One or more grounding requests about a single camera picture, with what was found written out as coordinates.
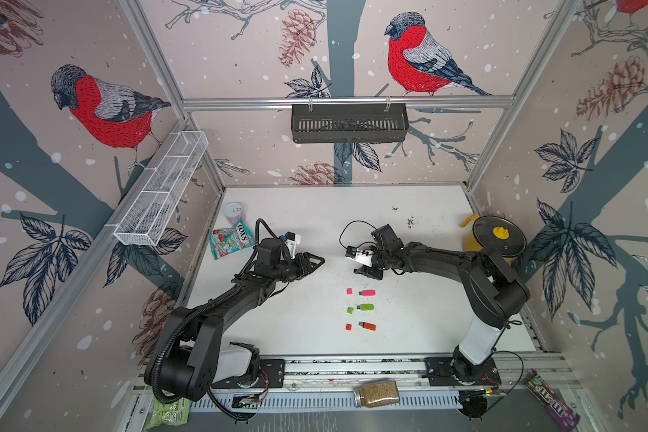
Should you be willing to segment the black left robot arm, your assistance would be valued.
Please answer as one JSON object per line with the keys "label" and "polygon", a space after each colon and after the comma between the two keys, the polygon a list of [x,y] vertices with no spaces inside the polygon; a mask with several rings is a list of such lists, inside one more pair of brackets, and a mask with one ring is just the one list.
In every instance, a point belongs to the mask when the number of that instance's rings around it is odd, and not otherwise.
{"label": "black left robot arm", "polygon": [[276,284],[302,280],[325,262],[323,257],[307,252],[293,255],[280,238],[263,239],[233,277],[232,288],[193,309],[174,309],[144,374],[156,400],[170,404],[181,399],[202,399],[218,379],[225,329],[266,302]]}

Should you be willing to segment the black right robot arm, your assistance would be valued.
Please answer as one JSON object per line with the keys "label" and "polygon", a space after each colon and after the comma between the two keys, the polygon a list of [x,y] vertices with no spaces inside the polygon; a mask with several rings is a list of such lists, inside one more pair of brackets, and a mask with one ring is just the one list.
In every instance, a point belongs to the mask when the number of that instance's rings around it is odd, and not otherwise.
{"label": "black right robot arm", "polygon": [[390,225],[373,230],[372,245],[346,247],[346,257],[361,266],[355,272],[374,280],[386,271],[430,274],[462,284],[473,311],[468,330],[455,348],[451,367],[455,380],[470,384],[489,366],[511,318],[530,299],[526,284],[496,250],[455,251],[420,242],[403,242]]}

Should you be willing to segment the green usb drive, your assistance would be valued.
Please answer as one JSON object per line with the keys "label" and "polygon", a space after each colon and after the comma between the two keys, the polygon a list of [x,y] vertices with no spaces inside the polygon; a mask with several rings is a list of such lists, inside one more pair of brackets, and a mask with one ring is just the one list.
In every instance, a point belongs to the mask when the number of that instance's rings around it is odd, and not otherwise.
{"label": "green usb drive", "polygon": [[370,303],[364,303],[364,304],[358,304],[358,306],[356,306],[356,309],[360,311],[373,311],[374,306]]}

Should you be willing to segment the red usb drive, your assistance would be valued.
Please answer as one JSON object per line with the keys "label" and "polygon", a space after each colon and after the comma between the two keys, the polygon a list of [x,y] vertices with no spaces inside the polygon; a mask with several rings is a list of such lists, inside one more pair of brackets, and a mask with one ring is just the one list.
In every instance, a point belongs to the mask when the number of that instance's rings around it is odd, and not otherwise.
{"label": "red usb drive", "polygon": [[360,321],[358,323],[358,325],[362,329],[366,329],[366,330],[369,330],[369,331],[376,331],[376,325],[375,324],[365,322],[365,321]]}

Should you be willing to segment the green candy packet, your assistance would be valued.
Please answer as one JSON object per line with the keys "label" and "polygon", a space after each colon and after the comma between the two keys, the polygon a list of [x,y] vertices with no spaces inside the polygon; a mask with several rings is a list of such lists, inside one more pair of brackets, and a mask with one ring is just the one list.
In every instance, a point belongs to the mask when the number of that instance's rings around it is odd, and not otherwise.
{"label": "green candy packet", "polygon": [[243,220],[238,220],[230,228],[214,230],[209,241],[214,259],[255,246],[255,237]]}

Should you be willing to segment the pink can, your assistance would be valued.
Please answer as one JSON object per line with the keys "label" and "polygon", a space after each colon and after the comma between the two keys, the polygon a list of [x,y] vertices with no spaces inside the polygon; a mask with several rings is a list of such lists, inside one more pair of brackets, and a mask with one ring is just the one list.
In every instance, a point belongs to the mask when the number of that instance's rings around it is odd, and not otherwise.
{"label": "pink can", "polygon": [[223,209],[223,214],[230,226],[245,221],[244,207],[238,202],[227,203]]}

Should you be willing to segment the glass jar of seeds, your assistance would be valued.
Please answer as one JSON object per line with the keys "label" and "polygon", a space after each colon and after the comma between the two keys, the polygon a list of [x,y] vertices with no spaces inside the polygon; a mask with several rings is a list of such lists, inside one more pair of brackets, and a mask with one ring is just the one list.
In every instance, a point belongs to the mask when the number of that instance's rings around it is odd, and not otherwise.
{"label": "glass jar of seeds", "polygon": [[354,403],[358,408],[379,408],[399,404],[401,400],[396,381],[375,380],[354,390]]}

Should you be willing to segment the yellow pot with black lid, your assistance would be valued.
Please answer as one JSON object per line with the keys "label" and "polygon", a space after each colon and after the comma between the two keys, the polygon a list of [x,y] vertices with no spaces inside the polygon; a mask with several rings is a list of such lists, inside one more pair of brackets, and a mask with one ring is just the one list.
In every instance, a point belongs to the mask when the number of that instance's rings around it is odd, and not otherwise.
{"label": "yellow pot with black lid", "polygon": [[527,246],[523,231],[500,216],[474,214],[465,219],[460,228],[464,230],[464,251],[477,252],[485,248],[496,250],[509,261],[521,255]]}

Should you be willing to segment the green snack bag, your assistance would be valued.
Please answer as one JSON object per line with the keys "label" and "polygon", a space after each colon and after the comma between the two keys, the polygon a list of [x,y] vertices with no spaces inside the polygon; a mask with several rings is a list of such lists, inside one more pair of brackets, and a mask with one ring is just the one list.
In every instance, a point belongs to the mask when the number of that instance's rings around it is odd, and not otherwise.
{"label": "green snack bag", "polygon": [[188,421],[190,408],[191,401],[187,399],[181,399],[170,404],[154,401],[151,418],[146,425],[146,430],[160,426],[183,426]]}

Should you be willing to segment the purple candy bar wrapper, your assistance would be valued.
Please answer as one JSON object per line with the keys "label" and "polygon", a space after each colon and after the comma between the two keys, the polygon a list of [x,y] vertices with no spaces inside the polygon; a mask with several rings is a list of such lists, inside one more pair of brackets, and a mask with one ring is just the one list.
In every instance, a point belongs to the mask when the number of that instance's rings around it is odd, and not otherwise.
{"label": "purple candy bar wrapper", "polygon": [[581,416],[555,393],[536,370],[528,373],[525,386],[564,431],[573,431],[578,426]]}

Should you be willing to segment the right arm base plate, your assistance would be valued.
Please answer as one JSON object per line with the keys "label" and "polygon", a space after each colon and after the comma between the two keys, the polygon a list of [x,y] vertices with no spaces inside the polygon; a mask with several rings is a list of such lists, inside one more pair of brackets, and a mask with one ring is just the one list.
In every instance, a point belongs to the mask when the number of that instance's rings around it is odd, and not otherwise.
{"label": "right arm base plate", "polygon": [[501,385],[501,379],[492,357],[480,365],[453,356],[434,356],[424,359],[426,372],[423,374],[434,387]]}

